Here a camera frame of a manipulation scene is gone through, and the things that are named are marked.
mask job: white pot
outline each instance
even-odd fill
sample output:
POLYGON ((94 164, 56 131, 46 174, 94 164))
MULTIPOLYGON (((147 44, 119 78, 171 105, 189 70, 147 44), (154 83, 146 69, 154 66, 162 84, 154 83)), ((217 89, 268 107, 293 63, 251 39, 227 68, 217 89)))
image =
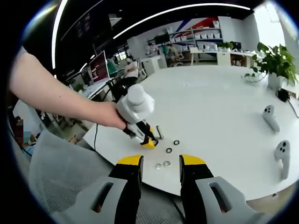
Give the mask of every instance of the white pot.
POLYGON ((283 77, 277 77, 276 73, 272 73, 268 75, 268 88, 277 91, 281 88, 283 81, 283 77))

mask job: metal nut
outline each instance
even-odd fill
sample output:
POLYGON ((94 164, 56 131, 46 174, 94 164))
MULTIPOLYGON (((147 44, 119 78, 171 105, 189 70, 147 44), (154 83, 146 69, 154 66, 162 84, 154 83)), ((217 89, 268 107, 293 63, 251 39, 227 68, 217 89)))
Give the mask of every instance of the metal nut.
POLYGON ((165 161, 165 162, 163 163, 163 166, 164 166, 164 167, 169 167, 169 166, 170 166, 170 162, 169 162, 169 161, 165 161))

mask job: white controller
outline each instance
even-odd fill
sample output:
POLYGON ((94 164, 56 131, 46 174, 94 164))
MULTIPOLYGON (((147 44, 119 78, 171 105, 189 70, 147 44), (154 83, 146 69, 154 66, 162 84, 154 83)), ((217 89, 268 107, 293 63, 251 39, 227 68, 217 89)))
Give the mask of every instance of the white controller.
POLYGON ((275 132, 280 132, 280 127, 274 116, 274 106, 269 105, 264 109, 263 118, 265 118, 275 132))
POLYGON ((282 179, 285 180, 290 170, 290 142, 284 140, 278 144, 275 149, 274 156, 277 160, 282 160, 282 179))

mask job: desk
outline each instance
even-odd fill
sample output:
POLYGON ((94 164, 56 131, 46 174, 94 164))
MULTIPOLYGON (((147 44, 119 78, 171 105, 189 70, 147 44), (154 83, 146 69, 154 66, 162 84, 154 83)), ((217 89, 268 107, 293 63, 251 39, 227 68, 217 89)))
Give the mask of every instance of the desk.
POLYGON ((167 68, 167 63, 164 54, 153 57, 148 57, 140 60, 148 76, 154 74, 160 69, 167 68))
POLYGON ((92 99, 95 93, 97 93, 99 90, 104 88, 108 80, 110 79, 105 78, 103 80, 96 82, 93 85, 90 85, 81 95, 88 99, 92 99))
MULTIPOLYGON (((241 75, 250 69, 203 65, 159 70, 142 82, 155 100, 147 119, 160 126, 165 140, 155 149, 141 148, 116 128, 99 126, 96 150, 112 164, 125 156, 142 154, 143 182, 180 195, 179 155, 202 158, 214 176, 221 176, 239 189, 246 200, 277 193, 299 177, 299 119, 291 105, 267 89, 267 79, 245 83, 241 75), (268 105, 275 106, 281 131, 275 134, 262 117, 268 105), (291 143, 289 177, 281 180, 280 162, 274 151, 282 140, 291 143), (168 168, 156 164, 170 161, 168 168)), ((93 147, 95 126, 84 136, 93 147)))
POLYGON ((230 55, 242 55, 247 57, 246 60, 246 67, 249 68, 250 66, 254 65, 254 61, 252 59, 252 56, 255 54, 249 54, 249 53, 242 53, 242 52, 235 52, 235 51, 202 51, 198 48, 190 48, 191 53, 191 66, 193 66, 194 61, 194 54, 217 54, 217 63, 218 65, 231 65, 230 63, 230 55))

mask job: shelf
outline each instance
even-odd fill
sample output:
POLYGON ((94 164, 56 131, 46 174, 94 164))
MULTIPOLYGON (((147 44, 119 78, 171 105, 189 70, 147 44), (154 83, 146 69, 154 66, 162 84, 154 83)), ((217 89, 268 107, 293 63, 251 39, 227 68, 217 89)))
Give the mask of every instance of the shelf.
POLYGON ((182 42, 193 42, 193 41, 221 41, 223 40, 222 38, 207 38, 207 39, 192 39, 192 40, 186 40, 186 41, 178 41, 178 42, 170 42, 171 44, 176 44, 176 43, 182 43, 182 42))
POLYGON ((181 34, 181 33, 192 33, 192 30, 185 30, 185 31, 178 31, 178 32, 173 32, 173 33, 171 33, 171 34, 169 34, 169 35, 174 35, 174 34, 181 34))
POLYGON ((210 41, 210 40, 220 41, 220 40, 223 40, 223 39, 222 38, 195 39, 195 41, 210 41))
POLYGON ((209 27, 209 28, 198 28, 198 29, 193 29, 194 31, 200 31, 200 30, 213 30, 213 29, 220 29, 220 28, 212 28, 212 27, 209 27))

